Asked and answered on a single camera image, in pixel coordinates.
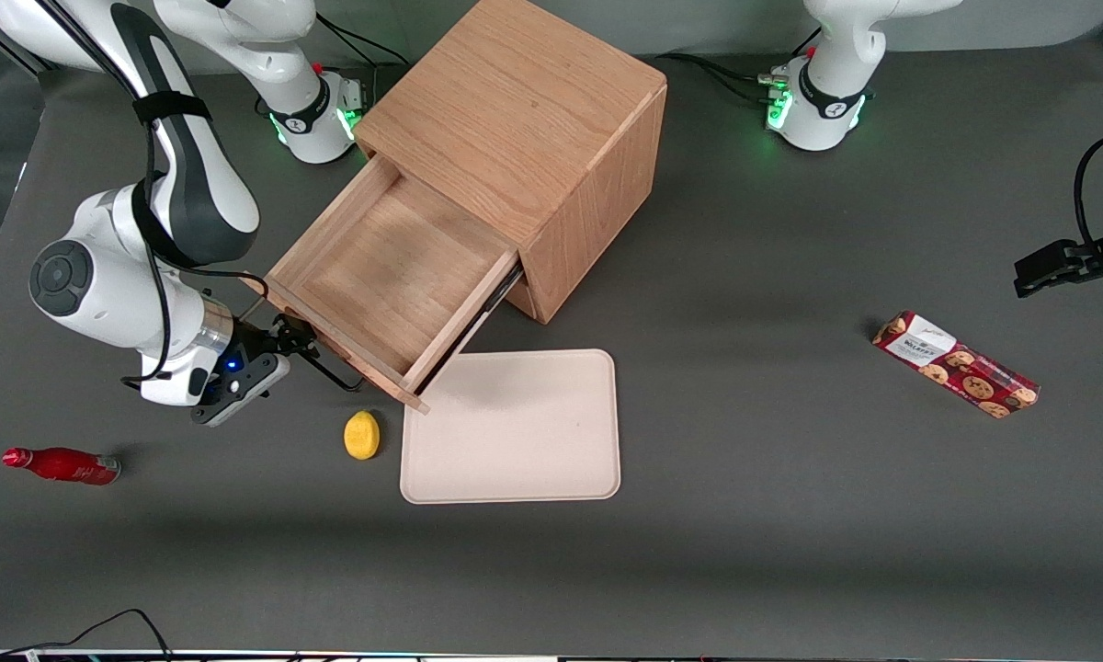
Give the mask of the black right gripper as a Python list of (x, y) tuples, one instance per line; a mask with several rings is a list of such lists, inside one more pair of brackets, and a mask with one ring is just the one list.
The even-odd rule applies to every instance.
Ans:
[(271, 331), (263, 330), (237, 317), (227, 348), (210, 370), (208, 393), (264, 393), (288, 374), (288, 360), (278, 352), (279, 339), (290, 339), (291, 355), (319, 357), (315, 331), (302, 325), (295, 314), (275, 314)]

